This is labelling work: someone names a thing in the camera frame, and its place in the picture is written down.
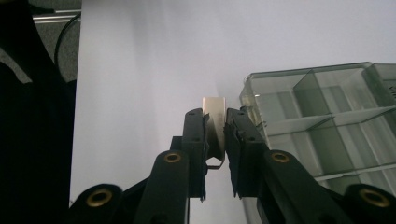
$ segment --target transparent storage container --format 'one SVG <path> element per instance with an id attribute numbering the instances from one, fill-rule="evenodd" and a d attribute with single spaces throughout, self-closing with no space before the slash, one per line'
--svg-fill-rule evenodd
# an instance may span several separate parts
<path id="1" fill-rule="evenodd" d="M 396 64 L 354 63 L 247 77 L 240 98 L 271 149 L 324 187 L 396 195 Z"/>

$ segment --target screw hole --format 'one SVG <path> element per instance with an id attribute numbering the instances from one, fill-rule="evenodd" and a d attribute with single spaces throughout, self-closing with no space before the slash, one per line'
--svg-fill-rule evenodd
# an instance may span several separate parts
<path id="1" fill-rule="evenodd" d="M 108 189 L 98 189 L 94 191 L 87 199 L 89 207 L 100 207 L 108 203 L 113 197 L 113 193 Z"/>
<path id="2" fill-rule="evenodd" d="M 282 152 L 275 152 L 271 155 L 274 161 L 279 161 L 279 162 L 288 162 L 290 159 L 289 157 L 282 153 Z"/>
<path id="3" fill-rule="evenodd" d="M 176 154 L 176 153 L 169 153 L 165 156 L 165 161 L 166 162 L 177 162 L 180 161 L 181 157 L 180 155 Z"/>
<path id="4" fill-rule="evenodd" d="M 377 207 L 388 207 L 390 206 L 389 200 L 381 193 L 371 189 L 361 189 L 359 195 L 367 203 Z"/>

